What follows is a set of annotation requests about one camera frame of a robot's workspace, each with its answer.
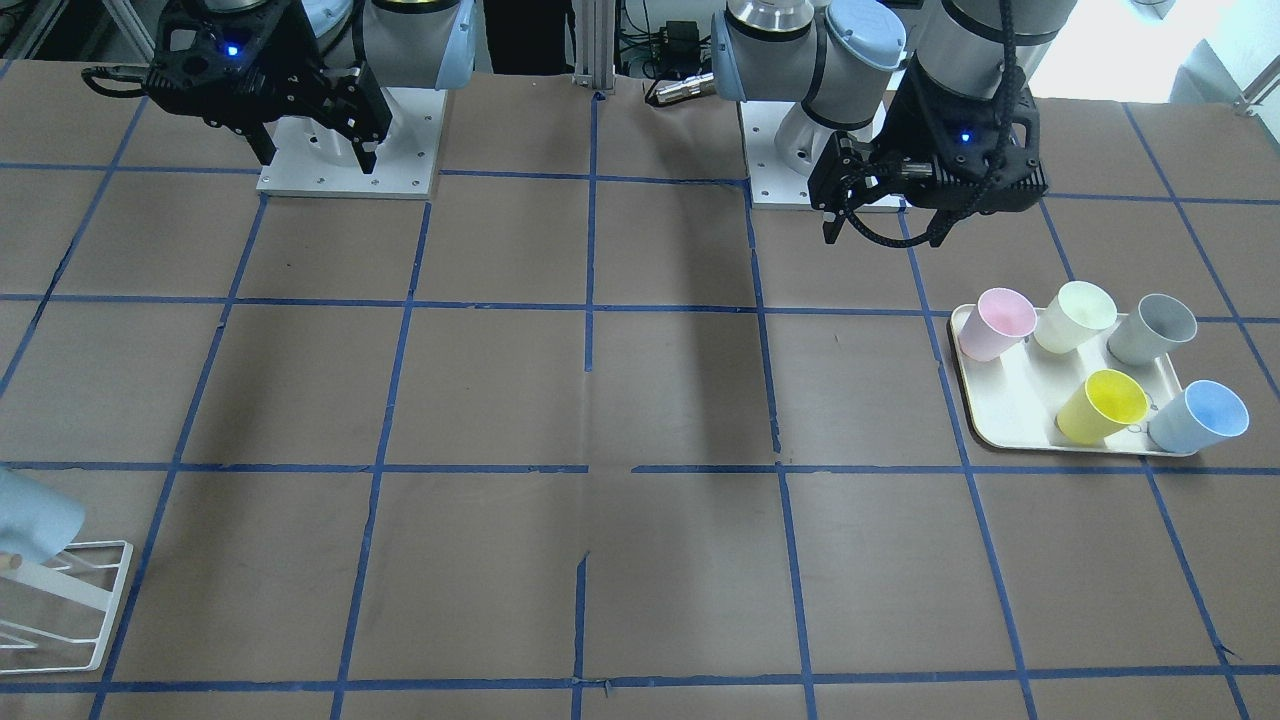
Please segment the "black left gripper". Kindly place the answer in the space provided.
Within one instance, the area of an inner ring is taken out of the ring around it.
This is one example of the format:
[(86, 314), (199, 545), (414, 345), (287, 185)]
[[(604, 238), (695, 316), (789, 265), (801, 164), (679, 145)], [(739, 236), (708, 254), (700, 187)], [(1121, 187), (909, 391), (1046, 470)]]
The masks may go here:
[(1004, 149), (995, 186), (977, 204), (978, 213), (1025, 211), (1050, 190), (1041, 160), (1041, 114), (1030, 90), (1020, 88), (1012, 127), (1025, 132), (1020, 143), (1000, 129), (1002, 96), (973, 99), (931, 78), (918, 60), (909, 63), (890, 104), (884, 127), (870, 145), (852, 135), (831, 135), (815, 155), (808, 178), (810, 205), (823, 213), (823, 241), (835, 245), (845, 222), (861, 206), (881, 199), (876, 172), (868, 163), (925, 163), (928, 176), (890, 176), (890, 186), (916, 208), (937, 210), (925, 228), (925, 242), (940, 247), (966, 218), (960, 211), (980, 186), (988, 161)]

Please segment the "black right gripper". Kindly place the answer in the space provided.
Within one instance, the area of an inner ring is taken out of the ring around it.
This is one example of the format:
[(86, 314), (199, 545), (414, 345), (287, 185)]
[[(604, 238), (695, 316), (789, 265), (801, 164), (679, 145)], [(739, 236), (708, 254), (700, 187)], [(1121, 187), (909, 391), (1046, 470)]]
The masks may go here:
[(325, 68), (300, 1), (252, 1), (215, 10), (170, 1), (145, 92), (163, 110), (242, 135), (262, 167), (276, 145), (268, 124), (317, 108), (320, 126), (346, 137), (365, 176), (378, 163), (392, 110), (369, 65)]

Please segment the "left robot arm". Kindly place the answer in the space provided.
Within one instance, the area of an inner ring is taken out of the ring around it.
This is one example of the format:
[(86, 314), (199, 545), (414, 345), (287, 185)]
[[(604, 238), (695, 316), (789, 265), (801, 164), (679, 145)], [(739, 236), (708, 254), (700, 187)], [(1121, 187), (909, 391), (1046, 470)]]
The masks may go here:
[(791, 102), (827, 131), (809, 204), (833, 243), (938, 247), (973, 215), (1025, 211), (1050, 190), (1028, 81), (1073, 1), (940, 1), (915, 41), (879, 1), (728, 1), (713, 19), (721, 97)]

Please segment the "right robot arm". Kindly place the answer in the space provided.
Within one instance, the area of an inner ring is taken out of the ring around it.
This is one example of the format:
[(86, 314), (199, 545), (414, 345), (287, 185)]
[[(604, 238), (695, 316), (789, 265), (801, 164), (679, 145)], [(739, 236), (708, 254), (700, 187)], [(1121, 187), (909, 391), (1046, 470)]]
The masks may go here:
[(387, 91), (467, 85), (476, 38), (471, 1), (356, 1), (352, 54), (326, 61), (301, 1), (170, 1), (140, 82), (163, 110), (243, 137), (269, 165), (268, 124), (306, 118), (349, 142), (371, 173), (396, 132)]

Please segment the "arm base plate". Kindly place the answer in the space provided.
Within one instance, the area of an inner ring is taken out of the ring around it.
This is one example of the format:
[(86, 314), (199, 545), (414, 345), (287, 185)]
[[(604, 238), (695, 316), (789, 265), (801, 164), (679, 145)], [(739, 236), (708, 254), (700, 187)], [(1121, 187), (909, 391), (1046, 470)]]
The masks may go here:
[(384, 95), (393, 118), (372, 173), (362, 173), (346, 137), (316, 120), (285, 117), (271, 133), (276, 152), (256, 190), (279, 197), (429, 200), (451, 92), (394, 87)]
[(817, 124), (799, 102), (740, 102), (739, 111), (751, 205), (810, 210), (808, 179), (832, 129)]

